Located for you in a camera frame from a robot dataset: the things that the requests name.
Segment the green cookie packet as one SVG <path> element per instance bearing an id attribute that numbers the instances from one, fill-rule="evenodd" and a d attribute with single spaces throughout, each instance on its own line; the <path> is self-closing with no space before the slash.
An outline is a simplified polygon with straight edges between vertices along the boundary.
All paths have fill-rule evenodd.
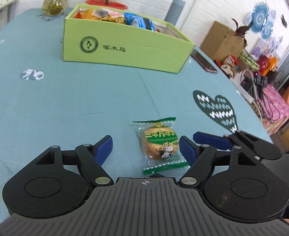
<path id="1" fill-rule="evenodd" d="M 188 166 L 179 150 L 180 138 L 174 130 L 175 121 L 175 117 L 166 117 L 133 122 L 146 160 L 144 175 Z"/>

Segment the small blue paper fan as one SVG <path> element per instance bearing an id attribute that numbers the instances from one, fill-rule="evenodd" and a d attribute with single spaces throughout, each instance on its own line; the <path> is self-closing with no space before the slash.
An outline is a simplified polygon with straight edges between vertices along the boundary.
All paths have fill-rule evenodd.
<path id="1" fill-rule="evenodd" d="M 261 37 L 264 40 L 268 40 L 272 36 L 272 33 L 273 33 L 273 21 L 269 20 L 261 31 Z"/>

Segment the green cardboard box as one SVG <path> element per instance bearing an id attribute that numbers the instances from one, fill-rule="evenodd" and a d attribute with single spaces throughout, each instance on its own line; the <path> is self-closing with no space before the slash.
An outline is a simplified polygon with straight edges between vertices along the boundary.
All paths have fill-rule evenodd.
<path id="1" fill-rule="evenodd" d="M 62 59 L 102 63 L 178 73 L 189 58 L 194 43 L 171 23 L 151 19 L 156 31 L 101 20 L 76 19 L 79 10 L 114 8 L 79 4 L 64 21 Z"/>

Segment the grey blue thermos bottle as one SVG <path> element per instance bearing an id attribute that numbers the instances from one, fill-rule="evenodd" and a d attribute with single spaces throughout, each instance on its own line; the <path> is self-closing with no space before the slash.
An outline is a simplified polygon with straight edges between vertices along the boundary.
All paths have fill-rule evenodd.
<path id="1" fill-rule="evenodd" d="M 183 0 L 173 0 L 167 11 L 164 21 L 176 26 L 185 4 L 186 2 Z"/>

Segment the large blue paper fan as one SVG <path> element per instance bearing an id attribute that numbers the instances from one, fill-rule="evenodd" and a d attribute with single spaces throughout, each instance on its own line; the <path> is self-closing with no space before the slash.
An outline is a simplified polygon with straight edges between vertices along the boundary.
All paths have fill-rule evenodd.
<path id="1" fill-rule="evenodd" d="M 255 33 L 261 32 L 269 19 L 269 15 L 270 9 L 266 3 L 258 3 L 255 5 L 251 12 L 251 30 Z"/>

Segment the dark purple plant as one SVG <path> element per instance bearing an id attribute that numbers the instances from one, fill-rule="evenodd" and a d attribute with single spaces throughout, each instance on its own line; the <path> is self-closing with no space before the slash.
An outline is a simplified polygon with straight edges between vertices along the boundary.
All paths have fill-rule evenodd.
<path id="1" fill-rule="evenodd" d="M 239 26 L 239 23 L 235 19 L 232 18 L 232 21 L 236 24 L 236 30 L 234 31 L 234 35 L 245 38 L 245 34 L 252 27 L 253 22 L 251 21 L 249 25 Z"/>

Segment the teal patterned tablecloth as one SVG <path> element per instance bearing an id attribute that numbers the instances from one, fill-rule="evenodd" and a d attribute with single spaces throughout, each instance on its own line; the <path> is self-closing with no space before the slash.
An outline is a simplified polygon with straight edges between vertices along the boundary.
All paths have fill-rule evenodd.
<path id="1" fill-rule="evenodd" d="M 196 105 L 195 90 L 226 97 L 238 127 L 269 140 L 247 102 L 223 73 L 188 60 L 177 74 L 117 65 L 64 62 L 64 20 L 28 10 L 0 30 L 0 223 L 8 217 L 4 184 L 50 146 L 73 150 L 105 135 L 113 150 L 103 164 L 112 178 L 140 177 L 146 160 L 136 121 L 175 117 L 177 135 L 227 130 Z"/>

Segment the white power strip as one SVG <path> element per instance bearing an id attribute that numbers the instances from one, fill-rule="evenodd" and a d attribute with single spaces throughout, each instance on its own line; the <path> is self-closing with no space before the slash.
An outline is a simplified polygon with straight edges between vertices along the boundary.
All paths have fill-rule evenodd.
<path id="1" fill-rule="evenodd" d="M 234 79 L 230 78 L 230 82 L 236 87 L 237 91 L 246 99 L 246 101 L 250 104 L 253 103 L 254 98 Z"/>

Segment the red round tray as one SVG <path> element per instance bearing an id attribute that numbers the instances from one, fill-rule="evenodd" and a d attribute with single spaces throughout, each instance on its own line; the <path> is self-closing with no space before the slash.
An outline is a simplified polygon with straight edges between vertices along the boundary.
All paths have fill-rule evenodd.
<path id="1" fill-rule="evenodd" d="M 86 0 L 85 2 L 90 5 L 105 6 L 105 7 L 111 7 L 111 8 L 120 9 L 120 10 L 128 9 L 127 5 L 119 3 L 119 2 L 113 2 L 113 1 L 109 1 L 108 3 L 106 3 L 105 0 Z"/>

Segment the red cased smartphone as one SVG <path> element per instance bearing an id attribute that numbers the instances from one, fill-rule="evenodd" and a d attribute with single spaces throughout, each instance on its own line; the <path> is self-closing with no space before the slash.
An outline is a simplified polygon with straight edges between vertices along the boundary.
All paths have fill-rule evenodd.
<path id="1" fill-rule="evenodd" d="M 216 68 L 204 58 L 197 50 L 193 50 L 190 55 L 206 72 L 216 74 Z"/>

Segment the blue snack packet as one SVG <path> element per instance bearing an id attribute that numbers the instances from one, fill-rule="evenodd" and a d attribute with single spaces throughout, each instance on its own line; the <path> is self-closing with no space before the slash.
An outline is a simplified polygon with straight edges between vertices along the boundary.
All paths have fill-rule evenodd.
<path id="1" fill-rule="evenodd" d="M 126 24 L 129 26 L 156 31 L 154 23 L 151 21 L 151 19 L 138 16 L 134 13 L 124 13 L 124 18 Z"/>

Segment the Kakarr orange snack bag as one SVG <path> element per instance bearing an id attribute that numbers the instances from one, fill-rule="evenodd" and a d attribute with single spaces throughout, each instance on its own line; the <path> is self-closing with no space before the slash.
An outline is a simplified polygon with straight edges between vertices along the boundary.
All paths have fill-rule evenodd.
<path id="1" fill-rule="evenodd" d="M 125 24 L 124 14 L 109 9 L 94 10 L 93 15 L 101 21 Z"/>

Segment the brown cardboard box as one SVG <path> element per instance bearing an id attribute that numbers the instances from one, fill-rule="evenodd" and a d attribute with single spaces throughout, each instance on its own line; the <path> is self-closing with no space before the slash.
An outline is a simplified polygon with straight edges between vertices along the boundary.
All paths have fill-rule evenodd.
<path id="1" fill-rule="evenodd" d="M 211 60 L 223 61 L 230 55 L 238 58 L 244 49 L 244 39 L 236 36 L 231 28 L 215 21 L 200 49 Z"/>

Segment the checkered side tablecloth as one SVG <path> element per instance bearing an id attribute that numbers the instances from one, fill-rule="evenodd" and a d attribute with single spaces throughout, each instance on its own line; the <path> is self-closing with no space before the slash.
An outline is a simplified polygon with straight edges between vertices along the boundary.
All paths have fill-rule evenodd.
<path id="1" fill-rule="evenodd" d="M 261 91 L 258 98 L 249 105 L 258 116 L 269 135 L 276 133 L 289 120 L 289 104 L 270 84 Z"/>

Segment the red kettle on side table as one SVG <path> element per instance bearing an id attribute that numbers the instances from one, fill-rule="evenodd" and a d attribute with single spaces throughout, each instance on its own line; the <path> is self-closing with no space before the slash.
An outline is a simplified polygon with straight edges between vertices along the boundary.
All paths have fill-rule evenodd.
<path id="1" fill-rule="evenodd" d="M 259 72 L 261 73 L 261 76 L 266 76 L 271 66 L 269 58 L 265 55 L 262 55 L 257 60 L 257 64 L 260 67 Z"/>

